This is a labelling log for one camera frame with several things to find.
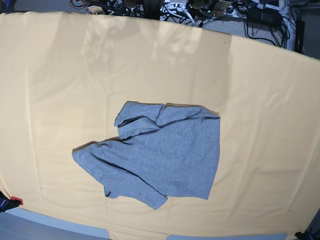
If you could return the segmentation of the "grey t-shirt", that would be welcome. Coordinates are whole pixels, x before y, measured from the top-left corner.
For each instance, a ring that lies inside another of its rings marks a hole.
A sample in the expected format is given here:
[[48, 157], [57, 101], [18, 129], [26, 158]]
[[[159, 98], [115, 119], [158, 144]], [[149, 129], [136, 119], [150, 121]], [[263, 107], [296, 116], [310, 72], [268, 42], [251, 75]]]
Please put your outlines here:
[[72, 157], [111, 199], [155, 210], [169, 197], [206, 200], [219, 164], [220, 121], [200, 105], [128, 101], [114, 122], [118, 137], [83, 145]]

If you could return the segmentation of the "yellow table cloth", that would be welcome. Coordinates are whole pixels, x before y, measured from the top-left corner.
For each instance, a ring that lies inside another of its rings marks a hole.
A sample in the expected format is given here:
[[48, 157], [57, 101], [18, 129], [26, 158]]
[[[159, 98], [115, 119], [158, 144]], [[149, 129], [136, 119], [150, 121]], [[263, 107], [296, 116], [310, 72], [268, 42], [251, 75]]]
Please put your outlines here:
[[[208, 200], [108, 199], [72, 150], [114, 137], [128, 101], [221, 117]], [[0, 188], [113, 240], [304, 231], [320, 208], [320, 62], [236, 35], [136, 17], [0, 16]]]

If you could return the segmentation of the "white power strip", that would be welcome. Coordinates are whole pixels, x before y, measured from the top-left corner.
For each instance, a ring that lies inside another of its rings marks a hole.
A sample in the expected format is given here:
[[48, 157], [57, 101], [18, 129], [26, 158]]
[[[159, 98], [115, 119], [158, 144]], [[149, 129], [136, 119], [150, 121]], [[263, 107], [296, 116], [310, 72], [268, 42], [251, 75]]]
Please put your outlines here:
[[197, 27], [197, 23], [188, 12], [186, 3], [165, 0], [160, 8], [160, 21], [173, 22]]

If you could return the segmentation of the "black power adapter box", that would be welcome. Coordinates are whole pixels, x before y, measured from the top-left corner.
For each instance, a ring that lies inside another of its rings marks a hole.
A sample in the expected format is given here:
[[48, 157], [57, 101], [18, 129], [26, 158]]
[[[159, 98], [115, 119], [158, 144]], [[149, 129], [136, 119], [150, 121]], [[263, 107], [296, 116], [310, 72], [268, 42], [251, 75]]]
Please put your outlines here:
[[257, 7], [248, 9], [247, 20], [251, 23], [274, 28], [281, 27], [283, 23], [283, 17], [279, 12], [272, 9], [260, 9]]

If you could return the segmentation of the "red black clamp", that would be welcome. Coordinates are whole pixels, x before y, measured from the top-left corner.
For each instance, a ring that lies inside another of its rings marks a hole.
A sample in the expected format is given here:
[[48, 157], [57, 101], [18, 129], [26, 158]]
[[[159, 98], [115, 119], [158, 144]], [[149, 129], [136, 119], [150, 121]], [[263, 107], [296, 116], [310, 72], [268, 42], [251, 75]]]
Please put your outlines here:
[[4, 213], [7, 210], [11, 210], [22, 206], [23, 200], [14, 196], [7, 197], [4, 193], [0, 192], [0, 212]]

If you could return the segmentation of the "black corner clamp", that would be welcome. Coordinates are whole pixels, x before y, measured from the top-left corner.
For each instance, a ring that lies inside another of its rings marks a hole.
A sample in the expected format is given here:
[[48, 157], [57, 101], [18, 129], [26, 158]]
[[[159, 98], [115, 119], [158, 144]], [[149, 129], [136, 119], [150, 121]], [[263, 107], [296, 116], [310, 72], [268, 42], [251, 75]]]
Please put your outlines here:
[[320, 236], [309, 231], [297, 232], [294, 235], [298, 240], [320, 240]]

